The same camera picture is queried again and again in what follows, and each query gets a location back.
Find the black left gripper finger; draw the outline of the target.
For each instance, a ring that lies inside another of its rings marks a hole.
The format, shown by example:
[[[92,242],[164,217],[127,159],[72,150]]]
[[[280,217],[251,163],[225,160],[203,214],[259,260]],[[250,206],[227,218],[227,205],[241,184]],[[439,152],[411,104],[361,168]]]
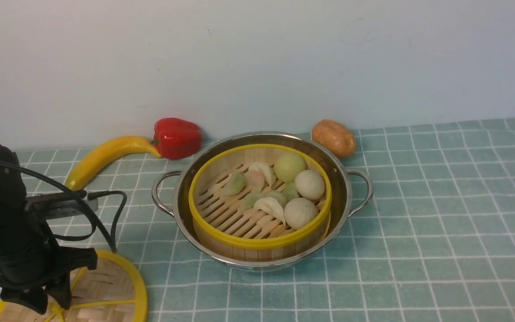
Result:
[[[48,296],[46,287],[31,288],[23,291],[2,288],[0,298],[4,302],[24,306],[38,314],[44,314],[47,311]]]
[[[45,292],[51,296],[64,310],[70,309],[72,303],[72,291],[70,287],[70,273],[64,273],[49,281],[45,285]]]

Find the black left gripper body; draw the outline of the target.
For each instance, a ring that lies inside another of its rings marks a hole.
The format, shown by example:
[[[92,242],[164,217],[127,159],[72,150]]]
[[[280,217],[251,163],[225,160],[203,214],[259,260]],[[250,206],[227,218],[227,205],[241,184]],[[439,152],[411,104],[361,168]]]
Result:
[[[18,157],[0,144],[0,288],[37,289],[77,268],[96,269],[94,249],[59,246],[44,216],[26,205]]]

